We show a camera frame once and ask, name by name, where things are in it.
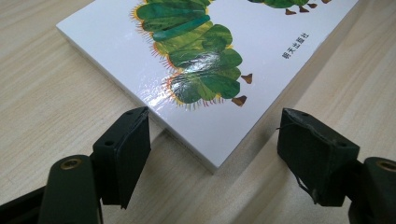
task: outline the table surface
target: table surface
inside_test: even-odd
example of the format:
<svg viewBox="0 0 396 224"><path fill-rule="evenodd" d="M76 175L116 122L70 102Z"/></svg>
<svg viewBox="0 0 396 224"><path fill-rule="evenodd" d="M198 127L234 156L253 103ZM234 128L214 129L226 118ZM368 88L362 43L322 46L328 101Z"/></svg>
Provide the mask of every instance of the table surface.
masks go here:
<svg viewBox="0 0 396 224"><path fill-rule="evenodd" d="M213 175L150 120L152 151L128 209L104 206L105 223L348 223L350 200L314 205L267 127L293 107L358 144L360 161L396 161L396 1L363 1L320 69L301 75ZM91 154L137 107L55 28L90 2L0 0L0 204L44 186L57 160Z"/></svg>

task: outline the green caterpillar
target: green caterpillar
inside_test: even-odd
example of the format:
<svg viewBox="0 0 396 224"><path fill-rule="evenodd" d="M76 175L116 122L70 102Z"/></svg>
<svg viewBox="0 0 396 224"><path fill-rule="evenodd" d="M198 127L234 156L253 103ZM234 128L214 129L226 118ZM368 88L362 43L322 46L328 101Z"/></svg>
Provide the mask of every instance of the green caterpillar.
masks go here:
<svg viewBox="0 0 396 224"><path fill-rule="evenodd" d="M269 7L302 7L307 0L249 0ZM240 92L238 78L252 82L252 74L241 76L242 57L232 48L226 27L213 24L207 15L210 0L146 0L133 10L139 31L153 41L153 55L161 55L173 75L166 89L179 105L204 105L231 99L242 106L247 97Z"/></svg>
<svg viewBox="0 0 396 224"><path fill-rule="evenodd" d="M252 3L264 3L268 7L274 8L285 8L286 15L293 15L296 14L294 11L290 11L288 7L298 6L300 12L309 12L309 10L305 9L304 6L308 5L311 8L317 7L317 4L309 4L309 0L248 0ZM332 0L322 0L324 4L329 3Z"/></svg>

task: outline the wooden table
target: wooden table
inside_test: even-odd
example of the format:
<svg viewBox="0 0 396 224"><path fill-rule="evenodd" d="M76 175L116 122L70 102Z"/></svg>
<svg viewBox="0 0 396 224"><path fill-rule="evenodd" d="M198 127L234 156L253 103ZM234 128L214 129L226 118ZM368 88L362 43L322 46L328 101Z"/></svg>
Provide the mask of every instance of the wooden table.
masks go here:
<svg viewBox="0 0 396 224"><path fill-rule="evenodd" d="M57 160L91 154L115 119L137 107L55 28L90 2L0 1L0 204L45 185ZM105 206L105 222L348 223L349 199L324 208L299 189L276 154L273 127L290 106L361 146L360 161L396 161L396 1L365 1L333 51L214 175L151 120L152 151L129 207Z"/></svg>

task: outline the book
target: book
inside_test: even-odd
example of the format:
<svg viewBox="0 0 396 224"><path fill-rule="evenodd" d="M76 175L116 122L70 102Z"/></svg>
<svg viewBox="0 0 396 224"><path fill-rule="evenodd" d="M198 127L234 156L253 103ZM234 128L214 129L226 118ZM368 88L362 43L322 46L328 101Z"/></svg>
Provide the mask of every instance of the book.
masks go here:
<svg viewBox="0 0 396 224"><path fill-rule="evenodd" d="M216 171L357 2L97 0L57 28Z"/></svg>

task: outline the book cover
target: book cover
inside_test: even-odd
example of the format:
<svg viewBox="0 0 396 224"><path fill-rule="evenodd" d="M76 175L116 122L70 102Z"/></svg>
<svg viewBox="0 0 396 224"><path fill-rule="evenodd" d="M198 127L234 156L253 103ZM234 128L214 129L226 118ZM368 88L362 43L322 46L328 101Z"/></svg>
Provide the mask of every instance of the book cover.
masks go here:
<svg viewBox="0 0 396 224"><path fill-rule="evenodd" d="M215 171L357 0L97 0L58 29Z"/></svg>

